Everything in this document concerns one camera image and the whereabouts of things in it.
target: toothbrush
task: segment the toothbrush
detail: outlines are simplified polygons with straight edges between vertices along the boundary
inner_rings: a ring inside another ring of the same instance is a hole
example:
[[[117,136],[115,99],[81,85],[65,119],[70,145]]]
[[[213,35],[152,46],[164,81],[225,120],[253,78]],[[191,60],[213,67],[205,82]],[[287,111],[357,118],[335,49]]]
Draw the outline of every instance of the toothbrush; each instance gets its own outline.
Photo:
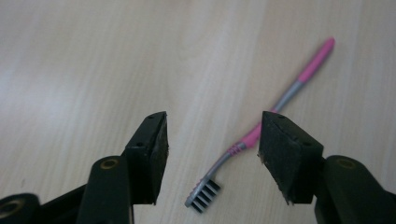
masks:
[[[333,37],[327,39],[324,42],[322,47],[308,63],[303,72],[297,76],[296,80],[289,86],[289,88],[278,99],[276,104],[271,108],[271,112],[279,113],[286,103],[297,94],[297,92],[304,86],[305,83],[307,83],[312,78],[312,76],[323,64],[325,59],[332,52],[334,43],[335,41]],[[254,147],[260,138],[261,130],[262,123],[259,122],[248,134],[228,148],[227,151],[225,151],[224,154],[215,162],[215,164],[213,164],[210,170],[195,186],[184,204],[187,207],[192,206],[199,213],[203,213],[220,190],[220,186],[212,180],[216,171],[231,157],[237,155],[239,152],[245,149]]]

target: toothbrush handle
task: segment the toothbrush handle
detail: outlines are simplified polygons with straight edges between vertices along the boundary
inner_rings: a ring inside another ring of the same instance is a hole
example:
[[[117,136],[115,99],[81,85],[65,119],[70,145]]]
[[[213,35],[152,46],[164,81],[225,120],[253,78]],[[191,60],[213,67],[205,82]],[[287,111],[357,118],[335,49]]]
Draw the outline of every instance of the toothbrush handle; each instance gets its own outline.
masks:
[[[326,60],[327,56],[332,52],[334,47],[334,38],[329,38],[324,42],[318,53],[314,58],[308,63],[302,73],[297,76],[296,80],[289,86],[289,88],[282,94],[276,104],[272,107],[271,111],[278,113],[283,106],[297,94],[297,92],[308,82],[314,74],[318,71],[320,66]],[[227,152],[232,156],[238,152],[254,147],[260,138],[260,133],[262,131],[262,123],[259,122],[247,135],[245,135],[239,142],[230,147]]]

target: table surface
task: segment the table surface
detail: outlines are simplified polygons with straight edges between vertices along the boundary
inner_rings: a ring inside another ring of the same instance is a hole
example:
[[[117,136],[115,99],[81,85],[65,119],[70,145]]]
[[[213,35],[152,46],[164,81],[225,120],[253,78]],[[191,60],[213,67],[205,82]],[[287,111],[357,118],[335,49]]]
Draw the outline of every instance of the table surface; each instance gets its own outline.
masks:
[[[258,146],[228,161],[198,215],[197,181],[295,79],[329,36],[318,74],[282,111],[396,191],[396,1],[0,2],[0,198],[45,203],[87,182],[142,120],[168,114],[156,206],[135,223],[316,223],[287,205]]]

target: wooden table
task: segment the wooden table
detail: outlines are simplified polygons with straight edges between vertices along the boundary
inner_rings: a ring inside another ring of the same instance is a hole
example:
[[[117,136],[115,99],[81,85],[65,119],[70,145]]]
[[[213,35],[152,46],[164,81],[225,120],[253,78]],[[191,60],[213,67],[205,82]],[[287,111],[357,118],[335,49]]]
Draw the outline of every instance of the wooden table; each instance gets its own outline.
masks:
[[[203,215],[186,197],[329,36],[331,58],[283,114],[361,161],[396,192],[393,0],[0,2],[0,198],[42,203],[86,183],[145,116],[167,111],[170,155],[156,206],[135,223],[316,223],[287,206],[256,156],[219,170]]]

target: pink toothbrush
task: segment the pink toothbrush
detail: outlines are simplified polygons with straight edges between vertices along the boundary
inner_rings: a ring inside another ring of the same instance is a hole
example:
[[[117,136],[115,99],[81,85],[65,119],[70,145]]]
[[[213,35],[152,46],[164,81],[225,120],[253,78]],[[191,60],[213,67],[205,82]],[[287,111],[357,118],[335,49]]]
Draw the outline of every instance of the pink toothbrush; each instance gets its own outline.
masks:
[[[291,84],[291,86],[282,94],[280,99],[271,108],[272,112],[278,113],[285,106],[285,104],[297,94],[297,92],[308,82],[316,71],[320,68],[325,59],[332,52],[334,47],[334,38],[329,38],[325,41],[323,46],[320,48],[318,53],[305,67],[303,72],[297,76],[297,79]],[[184,203],[187,207],[192,206],[199,213],[203,213],[209,204],[213,201],[215,196],[218,194],[220,186],[217,185],[211,178],[220,166],[235,156],[239,152],[252,148],[256,145],[260,138],[260,132],[262,130],[262,123],[259,122],[247,135],[241,138],[238,142],[233,144],[224,154],[215,162],[210,168],[206,175],[201,179],[197,186],[192,190],[187,201]]]

